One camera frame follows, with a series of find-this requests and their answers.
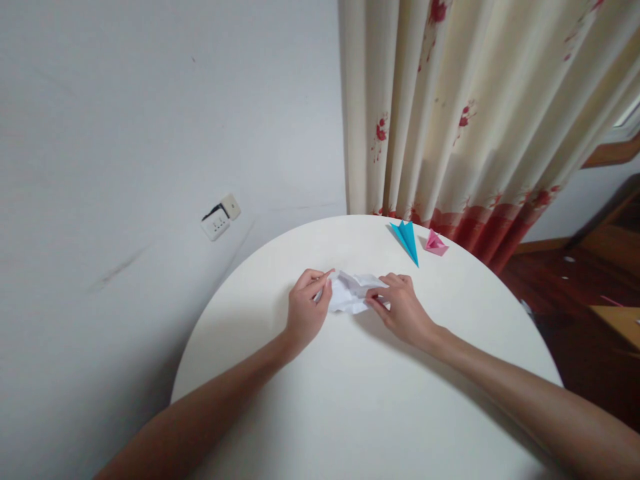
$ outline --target left hand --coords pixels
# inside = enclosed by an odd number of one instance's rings
[[[329,301],[333,291],[329,274],[307,269],[289,292],[289,316],[283,335],[300,352],[320,332],[325,322]],[[313,299],[322,290],[322,297],[316,303]]]

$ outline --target curtain fold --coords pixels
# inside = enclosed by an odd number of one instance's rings
[[[499,272],[640,93],[640,2],[345,3],[349,212]]]

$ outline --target red wooden floor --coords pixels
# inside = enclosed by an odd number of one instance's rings
[[[588,307],[611,306],[602,295],[640,307],[640,280],[580,248],[515,255],[500,278],[533,310],[565,387],[640,432],[638,351]]]

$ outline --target right hand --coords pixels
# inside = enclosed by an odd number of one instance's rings
[[[380,280],[389,287],[369,290],[365,300],[367,304],[400,340],[420,350],[430,351],[438,342],[442,328],[431,320],[416,298],[411,277],[390,273]],[[390,308],[386,308],[384,303],[390,303]]]

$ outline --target blue paper airplane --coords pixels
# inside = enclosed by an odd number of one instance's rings
[[[400,220],[400,225],[391,224],[398,240],[402,243],[411,259],[418,265],[418,253],[415,250],[415,235],[413,234],[413,222],[404,223]]]

